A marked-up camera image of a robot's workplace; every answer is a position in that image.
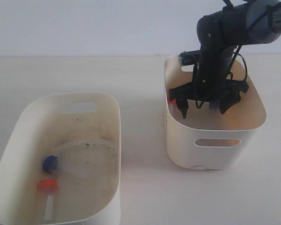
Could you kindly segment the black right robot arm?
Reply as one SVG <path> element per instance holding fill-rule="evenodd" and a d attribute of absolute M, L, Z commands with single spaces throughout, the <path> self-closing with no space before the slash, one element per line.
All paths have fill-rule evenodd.
<path fill-rule="evenodd" d="M 232 66 L 243 46 L 269 44 L 280 37 L 281 1 L 246 0 L 238 6 L 226 1 L 221 11 L 199 19 L 196 32 L 199 50 L 178 56 L 181 66 L 193 67 L 192 79 L 168 92 L 183 118 L 189 100 L 197 108 L 206 102 L 216 103 L 221 114 L 241 101 L 249 84 L 245 78 L 234 79 Z"/>

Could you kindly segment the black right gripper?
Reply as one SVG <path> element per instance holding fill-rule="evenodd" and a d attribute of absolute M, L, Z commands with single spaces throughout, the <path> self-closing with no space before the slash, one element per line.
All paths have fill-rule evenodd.
<path fill-rule="evenodd" d="M 241 101 L 239 91 L 246 93 L 249 85 L 246 80 L 228 80 L 233 51 L 223 50 L 205 52 L 200 50 L 200 57 L 193 68 L 190 82 L 169 89 L 170 100 L 177 100 L 177 108 L 183 119 L 187 117 L 188 99 L 211 102 L 221 99 L 219 110 L 225 114 Z"/>

